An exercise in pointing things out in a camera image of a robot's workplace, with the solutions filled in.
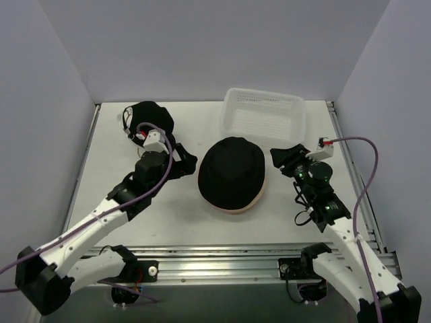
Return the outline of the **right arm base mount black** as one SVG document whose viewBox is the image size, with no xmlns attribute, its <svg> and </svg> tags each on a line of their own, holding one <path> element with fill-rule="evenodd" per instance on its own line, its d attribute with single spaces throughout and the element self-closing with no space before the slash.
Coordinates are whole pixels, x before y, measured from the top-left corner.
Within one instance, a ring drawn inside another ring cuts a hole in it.
<svg viewBox="0 0 431 323">
<path fill-rule="evenodd" d="M 307 271 L 300 257 L 278 258 L 279 277 L 285 281 L 321 281 L 323 278 Z"/>
</svg>

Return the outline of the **black baseball cap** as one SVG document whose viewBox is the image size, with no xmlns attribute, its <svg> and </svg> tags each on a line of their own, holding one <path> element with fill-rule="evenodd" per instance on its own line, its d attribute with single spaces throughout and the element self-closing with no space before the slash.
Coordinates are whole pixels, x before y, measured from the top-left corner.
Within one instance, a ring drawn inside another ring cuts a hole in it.
<svg viewBox="0 0 431 323">
<path fill-rule="evenodd" d="M 174 120 L 165 107 L 159 106 L 153 101 L 144 101 L 131 106 L 133 109 L 133 119 L 131 121 L 131 132 L 135 135 L 131 139 L 134 144 L 143 147 L 144 139 L 152 130 L 149 126 L 142 126 L 137 130 L 139 124 L 146 122 L 151 123 L 162 129 L 171 145 L 174 147 L 176 140 L 173 136 Z"/>
</svg>

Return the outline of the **beige bucket hat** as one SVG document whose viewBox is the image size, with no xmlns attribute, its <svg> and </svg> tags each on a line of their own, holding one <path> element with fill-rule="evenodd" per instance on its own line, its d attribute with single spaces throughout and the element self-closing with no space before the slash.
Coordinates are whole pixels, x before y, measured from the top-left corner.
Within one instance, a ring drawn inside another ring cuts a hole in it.
<svg viewBox="0 0 431 323">
<path fill-rule="evenodd" d="M 217 207 L 217 206 L 215 206 L 215 205 L 213 205 L 211 203 L 208 203 L 208 204 L 211 205 L 213 208 L 215 208 L 218 211 L 221 211 L 223 213 L 227 213 L 227 214 L 230 214 L 230 215 L 241 214 L 241 213 L 246 212 L 250 208 L 254 207 L 254 205 L 256 205 L 261 200 L 262 196 L 264 195 L 266 185 L 267 185 L 267 179 L 264 179 L 262 188 L 260 189 L 260 191 L 256 195 L 256 197 L 248 205 L 246 205 L 245 207 L 243 207 L 241 209 L 223 209 L 223 208 Z"/>
</svg>

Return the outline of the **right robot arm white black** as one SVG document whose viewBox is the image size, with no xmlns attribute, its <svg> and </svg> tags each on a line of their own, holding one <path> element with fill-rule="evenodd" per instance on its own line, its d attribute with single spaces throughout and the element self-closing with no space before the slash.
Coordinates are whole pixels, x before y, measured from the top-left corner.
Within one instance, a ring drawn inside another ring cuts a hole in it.
<svg viewBox="0 0 431 323">
<path fill-rule="evenodd" d="M 323 140 L 316 151 L 298 144 L 270 150 L 273 165 L 294 181 L 306 212 L 319 231 L 340 251 L 339 261 L 324 243 L 302 250 L 300 272 L 328 282 L 355 310 L 359 322 L 417 322 L 422 297 L 406 287 L 374 253 L 356 222 L 330 185 L 332 167 L 325 158 L 333 144 Z"/>
</svg>

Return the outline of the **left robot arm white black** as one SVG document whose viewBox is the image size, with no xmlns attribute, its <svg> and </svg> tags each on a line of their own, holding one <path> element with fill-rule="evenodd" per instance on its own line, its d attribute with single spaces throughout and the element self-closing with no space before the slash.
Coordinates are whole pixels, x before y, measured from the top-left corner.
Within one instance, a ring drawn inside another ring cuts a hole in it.
<svg viewBox="0 0 431 323">
<path fill-rule="evenodd" d="M 167 151 L 146 151 L 127 174 L 78 224 L 34 250 L 17 256 L 15 286 L 43 315 L 58 310 L 77 290 L 104 279 L 130 281 L 136 257 L 124 246 L 83 260 L 82 256 L 109 233 L 130 222 L 151 205 L 169 180 L 195 172 L 197 157 L 177 143 Z"/>
</svg>

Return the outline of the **black hat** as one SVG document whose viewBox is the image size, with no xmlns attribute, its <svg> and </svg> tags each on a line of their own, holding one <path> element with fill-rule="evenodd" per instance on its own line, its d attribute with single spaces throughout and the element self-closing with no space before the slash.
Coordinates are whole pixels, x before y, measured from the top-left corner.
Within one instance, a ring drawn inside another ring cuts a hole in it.
<svg viewBox="0 0 431 323">
<path fill-rule="evenodd" d="M 226 137 L 202 159 L 197 185 L 204 200 L 223 209 L 241 209 L 259 193 L 265 179 L 265 155 L 243 137 Z"/>
</svg>

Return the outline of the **white baseball cap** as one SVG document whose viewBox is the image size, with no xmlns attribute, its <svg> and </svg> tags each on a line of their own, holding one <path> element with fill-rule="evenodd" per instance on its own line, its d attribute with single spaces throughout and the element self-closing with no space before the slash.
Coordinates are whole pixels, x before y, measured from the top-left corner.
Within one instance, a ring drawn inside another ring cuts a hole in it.
<svg viewBox="0 0 431 323">
<path fill-rule="evenodd" d="M 129 139 L 134 138 L 134 134 L 131 132 L 131 121 L 133 119 L 133 109 L 131 106 L 127 106 L 121 113 L 117 115 L 118 121 L 123 127 L 123 131 Z"/>
</svg>

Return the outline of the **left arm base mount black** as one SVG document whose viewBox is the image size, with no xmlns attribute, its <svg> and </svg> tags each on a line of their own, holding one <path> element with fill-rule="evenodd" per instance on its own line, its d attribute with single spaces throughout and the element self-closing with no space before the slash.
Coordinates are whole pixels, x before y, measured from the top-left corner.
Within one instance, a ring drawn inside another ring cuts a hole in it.
<svg viewBox="0 0 431 323">
<path fill-rule="evenodd" d="M 158 280 L 159 262 L 156 260 L 137 260 L 125 265 L 116 277 L 109 277 L 112 283 L 154 283 Z"/>
</svg>

